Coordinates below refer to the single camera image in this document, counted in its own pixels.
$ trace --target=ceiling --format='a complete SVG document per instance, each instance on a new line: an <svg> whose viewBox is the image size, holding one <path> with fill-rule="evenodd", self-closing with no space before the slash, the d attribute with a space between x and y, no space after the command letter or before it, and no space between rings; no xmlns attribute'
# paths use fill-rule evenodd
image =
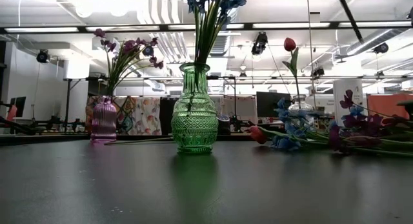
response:
<svg viewBox="0 0 413 224"><path fill-rule="evenodd" d="M162 0L157 1L158 16L161 18ZM239 8L235 23L264 23L264 22L302 22L308 21L308 10L319 12L320 21L348 21L338 0L247 0L247 4ZM0 26L79 26L79 25L139 25L142 24L137 18L137 13L146 3L149 10L154 5L153 0L118 0L112 1L110 7L116 9L126 8L126 14L116 17L108 10L110 7L99 4L96 0L96 9L90 16L82 18L76 14L75 0L0 0ZM413 0L347 0L356 21L405 21L406 14L412 8ZM185 0L178 0L177 16L182 23L193 23L192 14L188 14ZM172 20L171 7L168 7L168 16ZM362 29L363 37L373 34L374 29ZM267 31L268 46L259 59L252 57L250 47L257 36L257 31L232 31L238 34L231 36L230 48L225 57L228 59L225 75L239 75L240 66L246 66L248 76L291 76L284 67L282 61L288 61L290 55L283 48L286 37L295 40L300 47L298 68L304 68L303 75L309 76L312 61L319 57L325 58L325 53L335 46L348 46L357 43L353 30L269 30ZM149 33L111 33L109 37L120 41L125 39L150 39ZM194 33L183 32L189 55L194 51ZM106 57L102 50L96 50L92 46L92 34L30 34L20 35L22 43L30 42L68 42L84 53L92 56L91 72L104 72ZM323 66L326 75L370 75L373 76L378 70L391 67L411 58L413 48L413 31L407 30L402 34L386 41L389 51L385 54L374 54L362 52L361 54L348 57L345 63L337 64L337 60L322 60L313 66ZM397 70L391 70L386 75L404 75L412 71L410 65ZM165 70L153 70L151 76L168 76ZM400 80L387 81L381 86L392 86Z"/></svg>

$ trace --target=computer monitor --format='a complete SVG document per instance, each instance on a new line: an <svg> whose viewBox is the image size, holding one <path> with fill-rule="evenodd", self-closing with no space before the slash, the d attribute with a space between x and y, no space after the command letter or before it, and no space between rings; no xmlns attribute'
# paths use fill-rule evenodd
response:
<svg viewBox="0 0 413 224"><path fill-rule="evenodd" d="M291 104L290 94L277 92L257 92L257 116L258 117L278 117L276 109L277 103L281 98L285 99L285 106Z"/></svg>
<svg viewBox="0 0 413 224"><path fill-rule="evenodd" d="M12 98L11 105L15 105L17 108L16 117L23 117L23 110L25 109L26 97Z"/></svg>

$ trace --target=red tulip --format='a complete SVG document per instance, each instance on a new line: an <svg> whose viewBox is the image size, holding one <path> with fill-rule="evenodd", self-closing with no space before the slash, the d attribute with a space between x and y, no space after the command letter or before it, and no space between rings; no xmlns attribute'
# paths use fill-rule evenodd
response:
<svg viewBox="0 0 413 224"><path fill-rule="evenodd" d="M257 141L257 143L264 144L265 142L267 142L268 138L257 126L250 127L250 131L251 138Z"/></svg>
<svg viewBox="0 0 413 224"><path fill-rule="evenodd" d="M284 49L288 52L293 51L296 48L296 42L291 38L286 38L284 41Z"/></svg>

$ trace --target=vase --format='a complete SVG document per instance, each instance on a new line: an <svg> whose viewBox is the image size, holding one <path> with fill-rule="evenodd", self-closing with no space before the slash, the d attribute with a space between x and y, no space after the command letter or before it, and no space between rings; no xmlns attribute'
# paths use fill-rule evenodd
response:
<svg viewBox="0 0 413 224"><path fill-rule="evenodd" d="M305 102L306 95L294 96L294 104L290 105L288 110L291 114L298 115L299 111L305 111L306 113L314 111L312 105ZM306 116L308 123L313 124L314 118L312 116Z"/></svg>
<svg viewBox="0 0 413 224"><path fill-rule="evenodd" d="M180 153L211 152L218 133L216 108L207 89L204 63L185 63L179 69L184 73L183 91L172 114L172 135Z"/></svg>
<svg viewBox="0 0 413 224"><path fill-rule="evenodd" d="M101 97L93 110L92 134L90 140L94 143L106 143L116 140L116 107L111 96Z"/></svg>

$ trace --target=colorful fabric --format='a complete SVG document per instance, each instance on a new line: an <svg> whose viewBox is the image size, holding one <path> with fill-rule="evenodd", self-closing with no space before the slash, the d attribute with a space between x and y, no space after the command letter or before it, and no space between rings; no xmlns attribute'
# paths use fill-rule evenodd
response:
<svg viewBox="0 0 413 224"><path fill-rule="evenodd" d="M119 134L161 135L159 98L115 97L112 104L117 110ZM99 97L88 98L86 105L86 129L90 131L93 109Z"/></svg>

